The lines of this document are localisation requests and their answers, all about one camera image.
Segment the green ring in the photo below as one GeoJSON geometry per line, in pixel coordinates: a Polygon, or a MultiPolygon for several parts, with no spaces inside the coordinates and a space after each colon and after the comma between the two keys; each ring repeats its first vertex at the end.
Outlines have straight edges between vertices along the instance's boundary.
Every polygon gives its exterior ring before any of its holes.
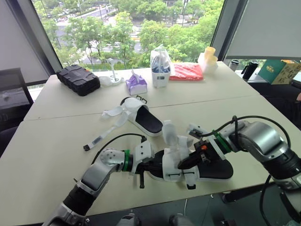
{"type": "Polygon", "coordinates": [[[128,159],[130,157],[130,150],[124,150],[124,166],[123,166],[123,170],[122,171],[126,171],[127,170],[127,166],[128,166],[128,159]]]}
{"type": "Polygon", "coordinates": [[[229,148],[229,146],[226,144],[226,142],[224,141],[224,139],[221,137],[221,135],[219,133],[214,133],[216,139],[221,143],[221,145],[226,149],[227,153],[232,152],[232,150],[229,148]]]}

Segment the green box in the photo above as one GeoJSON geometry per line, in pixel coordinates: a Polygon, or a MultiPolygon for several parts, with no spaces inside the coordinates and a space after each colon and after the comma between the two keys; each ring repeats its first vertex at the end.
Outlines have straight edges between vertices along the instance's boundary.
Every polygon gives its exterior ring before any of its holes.
{"type": "Polygon", "coordinates": [[[266,60],[259,75],[272,85],[289,84],[301,69],[301,63],[293,60],[266,60]]]}

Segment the window frame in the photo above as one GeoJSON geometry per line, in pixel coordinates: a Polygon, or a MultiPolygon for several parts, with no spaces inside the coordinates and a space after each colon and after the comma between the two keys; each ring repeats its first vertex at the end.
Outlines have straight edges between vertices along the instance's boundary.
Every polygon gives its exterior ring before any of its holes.
{"type": "MultiPolygon", "coordinates": [[[[61,70],[62,64],[44,30],[31,0],[5,0],[17,22],[31,44],[49,76],[61,70]]],[[[227,51],[234,37],[248,0],[224,0],[217,26],[211,41],[216,48],[219,61],[226,59],[227,51]]],[[[31,82],[42,84],[45,81],[31,82]]]]}
{"type": "MultiPolygon", "coordinates": [[[[55,50],[44,30],[39,16],[30,0],[5,0],[23,31],[26,39],[31,45],[39,62],[48,73],[48,76],[55,74],[62,69],[55,50]]],[[[43,84],[46,80],[27,83],[26,85],[43,84]]]]}

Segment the tabletop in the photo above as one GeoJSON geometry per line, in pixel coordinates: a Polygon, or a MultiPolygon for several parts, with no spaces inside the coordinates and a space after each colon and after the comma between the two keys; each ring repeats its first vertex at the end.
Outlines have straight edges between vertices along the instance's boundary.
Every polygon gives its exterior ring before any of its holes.
{"type": "MultiPolygon", "coordinates": [[[[218,62],[214,74],[205,75],[203,81],[169,81],[165,88],[155,88],[150,68],[135,69],[148,83],[148,92],[141,94],[149,107],[196,103],[236,97],[256,96],[259,93],[244,82],[223,62],[218,62]]],[[[129,78],[131,70],[116,71],[118,76],[129,78]]],[[[97,76],[112,72],[95,73],[97,76]]],[[[48,119],[101,113],[118,106],[129,93],[125,83],[115,87],[101,87],[85,97],[80,97],[52,75],[39,98],[24,120],[48,119]]]]}
{"type": "MultiPolygon", "coordinates": [[[[292,150],[301,155],[301,132],[261,96],[154,107],[150,111],[162,121],[172,120],[179,135],[185,135],[189,123],[211,131],[231,120],[233,115],[266,116],[276,120],[287,130],[292,150]]],[[[108,129],[115,120],[103,120],[101,114],[90,114],[23,121],[0,159],[1,225],[43,222],[74,187],[73,178],[81,178],[105,142],[122,133],[142,134],[137,127],[127,122],[96,147],[84,152],[83,145],[108,129]]],[[[162,136],[148,137],[148,140],[157,151],[166,147],[162,136]]],[[[133,150],[139,142],[137,137],[124,137],[114,141],[109,147],[133,150]]],[[[229,153],[226,157],[233,166],[233,177],[222,182],[197,182],[195,190],[187,190],[185,182],[156,181],[147,174],[145,188],[139,189],[138,175],[113,173],[88,215],[264,183],[267,171],[251,155],[239,152],[229,153]]]]}

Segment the red package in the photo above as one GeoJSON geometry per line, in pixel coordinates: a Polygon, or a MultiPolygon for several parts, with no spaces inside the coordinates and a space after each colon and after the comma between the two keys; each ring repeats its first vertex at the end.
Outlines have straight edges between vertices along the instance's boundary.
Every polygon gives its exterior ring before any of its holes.
{"type": "Polygon", "coordinates": [[[200,81],[203,73],[198,63],[175,63],[175,74],[171,74],[169,80],[200,81]]]}

